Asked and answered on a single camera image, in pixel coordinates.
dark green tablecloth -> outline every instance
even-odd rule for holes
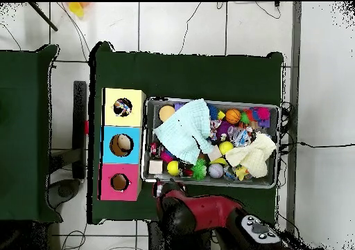
[[[90,127],[94,128],[94,137],[90,136],[89,140],[89,160],[94,164],[94,176],[88,187],[88,212],[92,213],[88,216],[89,220],[91,217],[93,222],[101,219],[156,219],[150,183],[143,183],[136,202],[97,200],[103,87],[141,89],[147,97],[204,98],[279,105],[282,62],[280,53],[271,53],[268,57],[115,53],[107,42],[99,42],[90,53],[89,61],[89,119]],[[237,198],[251,213],[267,222],[275,222],[275,188],[191,185],[188,189],[191,196],[223,194]]]
[[[58,222],[46,202],[49,75],[56,45],[0,51],[0,220]]]

towel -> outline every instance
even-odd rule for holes
[[[193,165],[200,151],[209,154],[214,148],[206,140],[211,130],[209,109],[203,99],[188,102],[153,131],[167,150]]]
[[[242,148],[233,148],[225,154],[225,159],[231,166],[245,166],[248,172],[255,178],[268,174],[266,159],[276,148],[275,143],[265,134],[257,133],[254,142]]]

yellow box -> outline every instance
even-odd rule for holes
[[[105,95],[103,95],[103,98],[105,98],[103,104],[105,105],[104,124],[106,126],[142,126],[143,104],[146,99],[146,95],[142,90],[104,88],[103,91],[105,92]],[[122,116],[122,114],[116,114],[114,112],[115,103],[117,100],[122,102],[123,98],[128,100],[132,105],[132,111],[129,114],[126,114],[126,116]]]

blue box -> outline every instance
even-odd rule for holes
[[[129,136],[133,142],[132,151],[126,155],[119,157],[112,153],[110,142],[116,135],[125,134]],[[141,153],[141,128],[138,127],[112,127],[104,126],[103,130],[103,163],[134,163],[140,162]]]

pink box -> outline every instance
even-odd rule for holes
[[[98,197],[100,200],[121,200],[127,202],[137,200],[141,190],[138,164],[104,163],[101,173],[101,197]],[[115,174],[124,175],[129,181],[125,190],[115,190],[112,187],[111,178]]]

